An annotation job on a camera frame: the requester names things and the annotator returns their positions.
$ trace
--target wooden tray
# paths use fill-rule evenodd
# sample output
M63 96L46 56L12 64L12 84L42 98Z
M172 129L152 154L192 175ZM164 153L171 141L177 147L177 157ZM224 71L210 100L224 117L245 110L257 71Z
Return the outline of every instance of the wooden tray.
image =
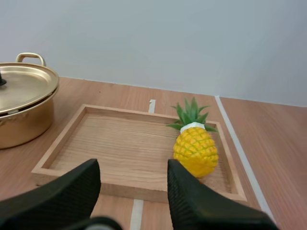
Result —
M101 193L167 203L167 160L179 135L166 127L177 117L82 105L32 170L38 185L62 176L90 158L97 158ZM207 121L220 156L215 171L201 182L239 202L246 197L223 131Z

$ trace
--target green leaf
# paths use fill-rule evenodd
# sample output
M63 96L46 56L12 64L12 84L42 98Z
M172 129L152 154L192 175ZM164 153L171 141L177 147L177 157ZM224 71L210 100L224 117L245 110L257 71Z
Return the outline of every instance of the green leaf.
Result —
M190 106L190 104L189 104L189 102L187 101L186 98L184 99L184 101L185 101L185 103L186 103L186 113L187 113L187 115L188 115L189 117L191 117L191 114L190 114L190 112L191 112L191 106Z
M217 132L217 130L211 126L205 125L205 129L207 132Z
M183 119L185 125L192 123L191 118L186 113L183 113Z
M184 114L184 111L183 111L183 109L181 108L181 106L179 105L179 103L177 103L177 114L178 114L178 116L179 116L179 119L180 119L180 121L181 121L181 123L182 124L185 124L185 122L184 122L184 117L183 117L183 114Z
M183 125L181 125L181 124L169 124L167 126L172 127L174 129L177 129L177 130L180 130L183 127Z
M198 113L200 113L203 109L208 108L208 107L210 107L210 106L207 105L207 106L203 106L203 107L199 108L199 109L198 109Z
M199 118L197 118L196 122L204 124L206 122L206 118L209 113L205 113L204 115L201 115Z
M196 121L197 117L198 117L198 106L197 106L195 97L193 97L192 102L191 102L191 115L190 115L190 117L193 121Z

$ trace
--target white wall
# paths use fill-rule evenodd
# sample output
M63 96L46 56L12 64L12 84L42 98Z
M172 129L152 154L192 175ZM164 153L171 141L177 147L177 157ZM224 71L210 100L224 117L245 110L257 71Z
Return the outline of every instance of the white wall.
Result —
M306 0L1 0L0 62L307 106Z

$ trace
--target yellow pineapple body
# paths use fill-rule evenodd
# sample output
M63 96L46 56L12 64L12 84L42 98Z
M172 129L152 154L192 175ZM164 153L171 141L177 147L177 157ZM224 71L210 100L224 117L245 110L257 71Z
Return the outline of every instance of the yellow pineapple body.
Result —
M214 171L218 155L214 140L201 127L183 131L174 145L174 159L195 177L203 177Z

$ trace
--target white tape line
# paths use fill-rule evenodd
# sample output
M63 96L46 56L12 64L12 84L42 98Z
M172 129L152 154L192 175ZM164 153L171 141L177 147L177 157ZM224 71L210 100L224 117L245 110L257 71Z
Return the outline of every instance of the white tape line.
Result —
M229 120L229 118L227 116L227 113L226 113L226 111L225 111L225 109L223 107L223 104L221 102L220 96L215 96L215 100L216 100L217 105L219 106L221 114L222 114L222 116L224 118L224 121L225 121L226 126L228 128L228 131L230 133L230 136L231 136L232 140L234 141L236 150L237 150L237 152L239 154L239 157L241 159L241 162L243 164L245 172L246 172L246 174L248 176L248 179L250 181L251 187L254 190L254 193L255 193L255 196L256 196L256 198L258 200L260 208L262 209L262 211L266 212L274 222L276 222L275 219L274 219L274 216L273 216L273 214L272 214L272 212L270 210L270 207L269 207L269 205L268 205L268 203L267 203L267 201L266 201L266 199L265 199L265 197L264 197L264 195L262 193L262 190L261 190L261 188L260 188L260 186L258 184L258 181L257 181L257 179L255 177L255 174L254 174L254 172L253 172L253 170L252 170L252 168L251 168L251 166L250 166L250 164L248 162L248 159L247 159L247 157L245 155L245 152L244 152L244 150L243 150L243 148L241 146L239 138L236 136L235 130L234 130L234 128L231 125L231 122L230 122L230 120Z
M149 104L149 110L148 110L148 112L154 114L155 100L154 100L154 99L151 99L151 100L149 101L149 103L150 103L150 104Z
M141 230L143 200L134 199L131 213L130 230Z
M149 101L149 113L154 113L155 110L155 100L151 99ZM134 199L131 220L130 220L130 230L141 230L142 224L142 214L143 214L143 200Z

